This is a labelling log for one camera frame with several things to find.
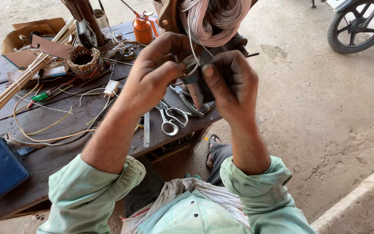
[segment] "motorcycle wheel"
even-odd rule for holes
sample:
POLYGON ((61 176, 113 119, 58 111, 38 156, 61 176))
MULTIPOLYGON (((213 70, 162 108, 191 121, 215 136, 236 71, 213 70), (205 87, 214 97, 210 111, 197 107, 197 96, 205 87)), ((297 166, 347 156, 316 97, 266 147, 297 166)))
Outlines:
POLYGON ((374 29, 363 29, 359 27, 359 24, 362 24, 366 20, 363 15, 371 4, 374 4, 374 0, 361 0, 335 14, 334 18, 331 19, 327 32, 328 44, 333 50, 341 54, 352 54, 366 50, 374 45, 374 29), (366 5, 363 7, 361 12, 359 12, 356 8, 364 4, 366 5), (350 12, 354 14, 356 19, 348 22, 348 25, 342 29, 337 29, 342 20, 344 24, 347 23, 345 16, 350 12), (342 32, 348 32, 350 34, 350 42, 348 44, 345 44, 339 40, 338 35, 342 32), (373 35, 364 42, 355 44, 356 34, 358 33, 373 33, 373 35))

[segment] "sandal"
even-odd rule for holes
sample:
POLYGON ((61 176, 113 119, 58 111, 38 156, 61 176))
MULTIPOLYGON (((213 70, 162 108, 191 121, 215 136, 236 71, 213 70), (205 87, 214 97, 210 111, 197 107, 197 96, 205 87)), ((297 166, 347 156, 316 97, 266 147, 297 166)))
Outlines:
POLYGON ((206 156, 206 162, 205 162, 205 165, 206 165, 207 168, 211 168, 207 165, 207 161, 209 160, 209 155, 211 154, 210 144, 211 143, 213 143, 213 144, 217 143, 216 138, 220 140, 220 138, 216 134, 211 135, 211 137, 209 138, 209 142, 207 143, 207 156, 206 156))

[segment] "tire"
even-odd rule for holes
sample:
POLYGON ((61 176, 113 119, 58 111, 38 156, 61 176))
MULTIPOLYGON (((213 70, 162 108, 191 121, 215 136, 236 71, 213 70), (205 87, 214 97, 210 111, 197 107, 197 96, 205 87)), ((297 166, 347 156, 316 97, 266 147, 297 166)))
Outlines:
POLYGON ((337 28, 340 24, 340 22, 343 20, 344 16, 355 10, 358 6, 363 4, 374 4, 374 0, 360 0, 356 3, 348 6, 343 11, 337 12, 334 16, 334 18, 331 19, 331 22, 328 26, 328 32, 327 32, 327 40, 330 47, 335 50, 338 53, 341 54, 352 54, 357 53, 363 50, 366 50, 374 45, 374 35, 371 36, 366 41, 357 44, 357 45, 345 45, 338 40, 338 34, 337 34, 337 28))

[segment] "rolled-up sleeve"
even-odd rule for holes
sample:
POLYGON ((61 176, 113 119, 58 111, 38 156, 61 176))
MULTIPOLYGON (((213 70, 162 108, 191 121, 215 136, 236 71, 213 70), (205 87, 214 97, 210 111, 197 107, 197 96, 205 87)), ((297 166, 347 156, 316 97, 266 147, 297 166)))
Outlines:
POLYGON ((221 165, 220 176, 226 189, 244 203, 253 233, 316 233, 288 194, 285 184, 292 174, 280 158, 271 156, 266 172, 248 176, 229 157, 221 165))
POLYGON ((123 198, 145 176, 144 166, 127 156, 120 175, 102 172, 80 155, 49 177, 49 199, 53 203, 42 233, 110 233, 107 220, 115 201, 123 198))

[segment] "light green shirt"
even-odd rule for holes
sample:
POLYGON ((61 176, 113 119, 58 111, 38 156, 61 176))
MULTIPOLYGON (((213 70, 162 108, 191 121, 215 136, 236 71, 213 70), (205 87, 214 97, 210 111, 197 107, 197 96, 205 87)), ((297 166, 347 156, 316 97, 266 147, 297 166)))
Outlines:
MULTIPOLYGON (((120 175, 99 171, 78 155, 49 178, 49 199, 53 203, 43 233, 111 232, 107 220, 115 201, 122 199, 145 176, 144 166, 127 156, 120 175)), ((195 190, 185 192, 162 207, 137 228, 139 234, 158 233, 316 233, 284 186, 292 177, 278 157, 260 175, 247 176, 227 158, 220 169, 226 189, 245 204, 250 229, 239 223, 221 205, 195 190)))

